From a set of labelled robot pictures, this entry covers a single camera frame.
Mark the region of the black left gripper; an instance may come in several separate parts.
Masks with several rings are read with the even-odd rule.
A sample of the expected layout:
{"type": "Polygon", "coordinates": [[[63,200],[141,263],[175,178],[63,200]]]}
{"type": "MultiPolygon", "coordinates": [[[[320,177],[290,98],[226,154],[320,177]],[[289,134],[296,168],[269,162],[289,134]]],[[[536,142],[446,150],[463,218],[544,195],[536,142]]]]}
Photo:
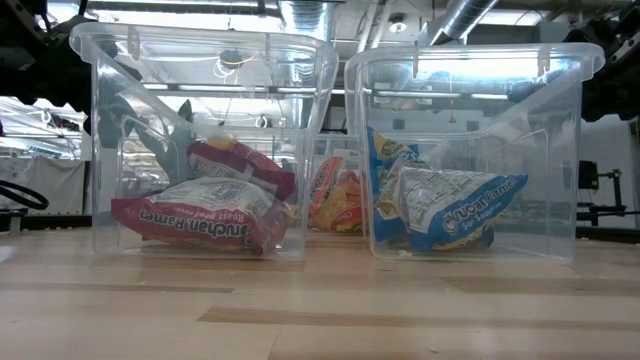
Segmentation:
{"type": "MultiPolygon", "coordinates": [[[[43,55],[46,74],[45,98],[56,107],[70,105],[75,111],[90,113],[91,68],[70,46],[71,30],[86,22],[76,15],[56,25],[47,35],[43,55]]],[[[135,126],[136,112],[121,95],[112,96],[98,108],[97,133],[100,145],[116,148],[135,126]]]]}

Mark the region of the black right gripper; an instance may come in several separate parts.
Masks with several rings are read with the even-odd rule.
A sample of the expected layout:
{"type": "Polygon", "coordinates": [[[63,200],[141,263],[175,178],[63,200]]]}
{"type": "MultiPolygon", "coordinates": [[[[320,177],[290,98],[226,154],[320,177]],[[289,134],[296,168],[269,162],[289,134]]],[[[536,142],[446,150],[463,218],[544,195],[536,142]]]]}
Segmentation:
{"type": "MultiPolygon", "coordinates": [[[[564,73],[550,73],[512,83],[507,100],[520,103],[533,96],[547,99],[559,93],[565,83],[564,73]]],[[[640,60],[605,66],[582,86],[582,118],[595,122],[605,115],[621,120],[640,116],[640,60]]]]}

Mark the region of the red Maruchan noodle packet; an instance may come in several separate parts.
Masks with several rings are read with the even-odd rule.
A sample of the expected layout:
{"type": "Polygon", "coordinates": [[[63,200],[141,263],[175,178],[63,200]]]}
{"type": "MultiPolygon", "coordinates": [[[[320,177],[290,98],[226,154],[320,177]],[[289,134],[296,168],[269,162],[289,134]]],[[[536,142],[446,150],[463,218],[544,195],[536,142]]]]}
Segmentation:
{"type": "Polygon", "coordinates": [[[214,137],[187,147],[190,168],[208,177],[227,177],[250,182],[286,200],[297,189],[296,175],[285,171],[261,152],[234,139],[214,137]]]}
{"type": "Polygon", "coordinates": [[[248,181],[200,177],[137,198],[111,201],[111,214],[142,239],[261,256],[283,242],[286,205],[248,181]]]}

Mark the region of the blue Maruchan noodle packet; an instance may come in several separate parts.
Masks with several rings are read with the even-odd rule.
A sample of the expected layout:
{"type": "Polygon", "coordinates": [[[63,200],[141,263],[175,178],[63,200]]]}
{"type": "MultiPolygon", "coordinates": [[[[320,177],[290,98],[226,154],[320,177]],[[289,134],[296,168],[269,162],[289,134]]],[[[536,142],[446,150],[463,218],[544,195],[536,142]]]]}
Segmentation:
{"type": "Polygon", "coordinates": [[[527,182],[526,174],[405,167],[394,206],[413,252],[447,251],[480,239],[527,182]]]}
{"type": "Polygon", "coordinates": [[[459,239],[445,245],[434,244],[432,251],[454,251],[461,249],[488,249],[494,242],[494,228],[484,226],[471,234],[468,238],[459,239]]]}
{"type": "Polygon", "coordinates": [[[373,235],[376,243],[396,238],[405,225],[396,208],[395,189],[404,168],[430,169],[416,145],[406,145],[367,129],[368,170],[373,196],[373,235]]]}

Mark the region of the orange Maruchan noodle packet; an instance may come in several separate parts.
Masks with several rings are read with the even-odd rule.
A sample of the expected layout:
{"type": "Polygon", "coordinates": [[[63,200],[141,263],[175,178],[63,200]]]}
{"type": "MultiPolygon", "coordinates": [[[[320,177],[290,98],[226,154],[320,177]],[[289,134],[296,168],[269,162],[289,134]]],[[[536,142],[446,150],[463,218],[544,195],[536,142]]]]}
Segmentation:
{"type": "Polygon", "coordinates": [[[311,187],[310,216],[315,214],[328,198],[342,163],[342,157],[331,156],[324,160],[318,167],[311,187]]]}
{"type": "Polygon", "coordinates": [[[353,170],[344,170],[338,178],[338,186],[348,196],[361,195],[361,183],[359,176],[353,170]]]}
{"type": "Polygon", "coordinates": [[[331,233],[361,233],[360,186],[337,185],[320,208],[310,217],[309,227],[331,233]]]}

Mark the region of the grey fabric partition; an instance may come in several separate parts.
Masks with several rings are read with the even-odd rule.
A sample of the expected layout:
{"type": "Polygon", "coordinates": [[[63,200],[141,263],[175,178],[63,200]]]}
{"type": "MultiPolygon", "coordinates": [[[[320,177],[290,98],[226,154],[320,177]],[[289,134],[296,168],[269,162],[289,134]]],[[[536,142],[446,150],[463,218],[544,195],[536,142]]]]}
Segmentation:
{"type": "Polygon", "coordinates": [[[45,210],[29,209],[29,215],[82,215],[85,162],[81,160],[0,158],[0,180],[32,189],[49,201],[45,210]]]}

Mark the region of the clear plastic bin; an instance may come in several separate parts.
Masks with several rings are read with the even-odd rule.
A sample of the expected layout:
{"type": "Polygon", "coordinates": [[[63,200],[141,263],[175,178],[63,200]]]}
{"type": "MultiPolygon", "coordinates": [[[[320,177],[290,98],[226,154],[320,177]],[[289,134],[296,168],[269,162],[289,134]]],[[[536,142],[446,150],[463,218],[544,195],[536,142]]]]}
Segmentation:
{"type": "MultiPolygon", "coordinates": [[[[338,156],[343,158],[343,163],[338,171],[337,179],[333,185],[332,190],[338,185],[338,178],[340,174],[344,170],[353,170],[360,179],[360,152],[359,152],[359,143],[356,138],[349,137],[345,134],[320,134],[315,141],[314,154],[313,154],[313,169],[312,169],[312,179],[311,179],[311,187],[312,181],[315,176],[315,173],[320,166],[320,164],[331,156],[338,156]]],[[[309,227],[308,220],[308,228],[311,230],[321,231],[319,229],[312,229],[309,227]]],[[[363,232],[363,215],[362,215],[362,232],[363,232]]]]}
{"type": "Polygon", "coordinates": [[[403,46],[361,52],[345,66],[350,130],[360,142],[363,208],[373,255],[389,259],[570,259],[575,250],[582,85],[604,64],[587,43],[403,46]],[[547,99],[507,100],[509,86],[564,73],[547,99]],[[367,129],[416,145],[432,170],[528,176],[491,225],[488,249],[413,252],[405,232],[376,243],[367,129]]]}
{"type": "Polygon", "coordinates": [[[104,254],[299,258],[304,253],[314,143],[338,68],[333,48],[286,33],[85,23],[71,48],[91,68],[94,115],[114,95],[137,114],[116,148],[92,135],[94,247],[104,254]],[[215,252],[141,235],[111,214],[111,201],[159,192],[202,176],[187,147],[214,137],[234,139],[296,175],[282,201],[283,242],[261,256],[215,252]]]}

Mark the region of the silver ceiling duct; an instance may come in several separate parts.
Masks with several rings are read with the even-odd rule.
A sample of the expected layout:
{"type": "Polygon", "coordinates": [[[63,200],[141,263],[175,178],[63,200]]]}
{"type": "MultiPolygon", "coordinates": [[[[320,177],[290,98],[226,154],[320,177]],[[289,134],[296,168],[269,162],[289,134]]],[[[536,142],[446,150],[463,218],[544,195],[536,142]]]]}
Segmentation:
{"type": "Polygon", "coordinates": [[[328,42],[334,6],[320,0],[281,0],[282,31],[328,42]]]}
{"type": "Polygon", "coordinates": [[[450,0],[446,12],[436,21],[438,28],[430,44],[443,45],[464,40],[498,2],[499,0],[450,0]]]}

